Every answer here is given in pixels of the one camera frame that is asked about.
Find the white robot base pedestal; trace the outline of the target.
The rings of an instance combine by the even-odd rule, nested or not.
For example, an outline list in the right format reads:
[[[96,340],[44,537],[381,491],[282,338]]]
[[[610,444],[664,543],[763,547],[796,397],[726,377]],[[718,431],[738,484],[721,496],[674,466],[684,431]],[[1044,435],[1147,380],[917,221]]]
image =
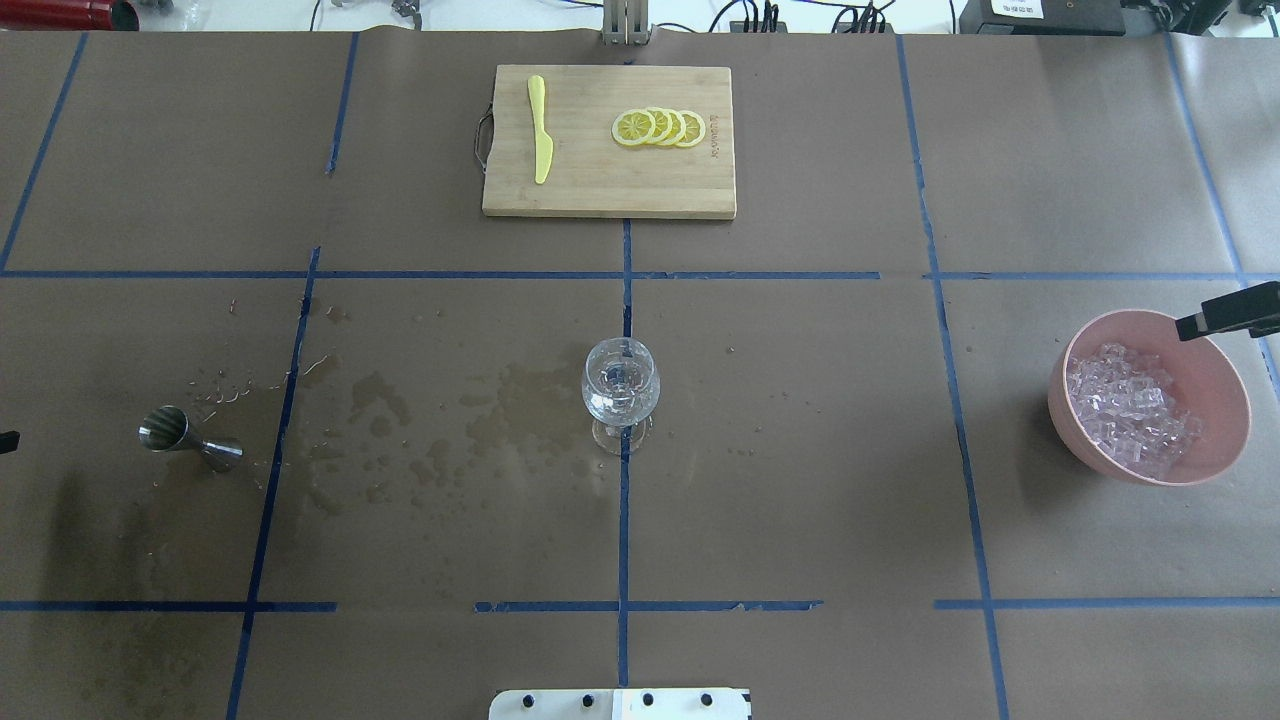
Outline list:
[[[728,687],[502,691],[489,719],[751,719],[749,691]]]

